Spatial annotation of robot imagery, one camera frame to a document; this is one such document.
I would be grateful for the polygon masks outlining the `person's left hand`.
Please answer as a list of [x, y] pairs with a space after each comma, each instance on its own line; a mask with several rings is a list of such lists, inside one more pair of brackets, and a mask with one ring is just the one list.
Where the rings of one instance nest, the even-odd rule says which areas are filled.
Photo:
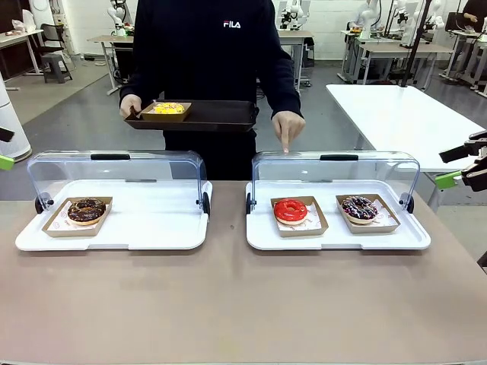
[[304, 129], [306, 122], [303, 117], [291, 111], [277, 112], [272, 117], [275, 135], [281, 142], [284, 153], [289, 152], [290, 144]]

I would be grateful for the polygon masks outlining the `person's right hand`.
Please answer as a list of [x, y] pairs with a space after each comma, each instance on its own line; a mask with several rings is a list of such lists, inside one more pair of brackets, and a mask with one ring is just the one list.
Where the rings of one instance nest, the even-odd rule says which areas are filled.
[[142, 111], [142, 100], [134, 94], [125, 95], [119, 106], [119, 113], [124, 119], [134, 114], [137, 115]]

